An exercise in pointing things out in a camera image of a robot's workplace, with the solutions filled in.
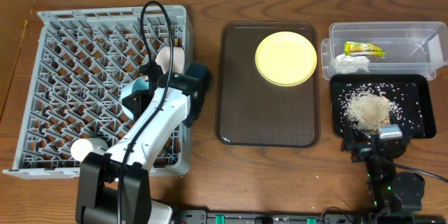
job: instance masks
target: gray plastic dish rack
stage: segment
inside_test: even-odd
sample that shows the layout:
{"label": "gray plastic dish rack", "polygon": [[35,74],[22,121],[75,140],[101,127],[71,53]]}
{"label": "gray plastic dish rack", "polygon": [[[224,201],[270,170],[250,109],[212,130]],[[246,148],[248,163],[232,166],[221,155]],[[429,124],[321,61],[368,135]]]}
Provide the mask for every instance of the gray plastic dish rack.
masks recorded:
{"label": "gray plastic dish rack", "polygon": [[[185,67],[193,60],[193,27],[183,6],[165,6],[176,43],[185,50]],[[40,12],[42,28],[27,105],[12,169],[23,179],[79,176],[80,162],[70,154],[74,140],[98,137],[109,146],[133,122],[119,102],[124,85],[149,61],[139,33],[142,8],[104,8]],[[146,9],[144,31],[150,56],[169,45],[164,15]],[[190,169],[190,130],[173,131],[150,176],[180,176]]]}

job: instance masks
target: black tray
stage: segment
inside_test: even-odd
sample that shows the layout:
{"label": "black tray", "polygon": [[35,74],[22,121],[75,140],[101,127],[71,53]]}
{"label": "black tray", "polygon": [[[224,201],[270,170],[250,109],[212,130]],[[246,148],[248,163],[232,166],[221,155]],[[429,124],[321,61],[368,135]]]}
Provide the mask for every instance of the black tray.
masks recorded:
{"label": "black tray", "polygon": [[223,31],[216,118],[222,143],[306,148],[319,139],[319,70],[304,83],[279,87],[256,67],[260,42],[285,31],[316,48],[314,28],[303,22],[234,22]]}
{"label": "black tray", "polygon": [[341,118],[345,112],[341,106],[341,100],[339,100],[340,95],[343,96],[350,89],[367,83],[393,84],[394,88],[383,87],[381,91],[386,93],[383,95],[387,99],[402,108],[402,116],[405,119],[399,120],[400,124],[404,124],[403,126],[409,130],[413,138],[430,139],[435,136],[437,131],[428,81],[418,74],[340,74],[333,76],[330,80],[330,90],[333,129],[336,135],[342,137]]}

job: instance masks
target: green clip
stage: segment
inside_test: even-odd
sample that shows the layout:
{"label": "green clip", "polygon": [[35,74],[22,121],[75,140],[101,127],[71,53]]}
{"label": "green clip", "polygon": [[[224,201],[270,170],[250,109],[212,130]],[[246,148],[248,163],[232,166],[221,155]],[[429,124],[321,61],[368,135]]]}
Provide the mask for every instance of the green clip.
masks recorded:
{"label": "green clip", "polygon": [[216,216],[215,217],[215,224],[225,224],[225,217],[224,216]]}

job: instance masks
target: yellow snack wrapper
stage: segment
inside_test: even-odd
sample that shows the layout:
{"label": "yellow snack wrapper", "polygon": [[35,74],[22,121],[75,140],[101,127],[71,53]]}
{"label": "yellow snack wrapper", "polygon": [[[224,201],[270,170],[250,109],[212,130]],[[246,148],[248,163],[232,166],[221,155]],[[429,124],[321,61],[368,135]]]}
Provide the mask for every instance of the yellow snack wrapper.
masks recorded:
{"label": "yellow snack wrapper", "polygon": [[346,41],[344,45],[345,55],[350,56],[375,56],[384,57],[386,52],[382,48],[371,43],[357,43]]}

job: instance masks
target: wooden tabletop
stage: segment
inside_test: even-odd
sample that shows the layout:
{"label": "wooden tabletop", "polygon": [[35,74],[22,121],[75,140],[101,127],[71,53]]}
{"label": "wooden tabletop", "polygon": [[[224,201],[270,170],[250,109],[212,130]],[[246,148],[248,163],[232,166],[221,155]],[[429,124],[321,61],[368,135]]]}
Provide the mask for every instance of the wooden tabletop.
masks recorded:
{"label": "wooden tabletop", "polygon": [[[36,0],[0,124],[0,165],[13,166],[39,33],[37,11],[142,6],[148,0]],[[218,75],[221,32],[231,21],[309,22],[318,41],[334,22],[442,21],[448,0],[158,0],[187,8],[195,30],[195,61]],[[178,207],[320,214],[336,206],[373,207],[362,163],[340,152],[330,121],[329,81],[320,72],[321,139],[312,148],[229,147],[214,136],[216,86],[192,129],[192,165],[183,177],[151,178],[151,194]],[[397,163],[448,176],[448,68],[430,82],[437,136],[413,140]],[[422,215],[448,218],[448,185],[425,178]],[[78,179],[26,181],[0,175],[0,222],[74,223]]]}

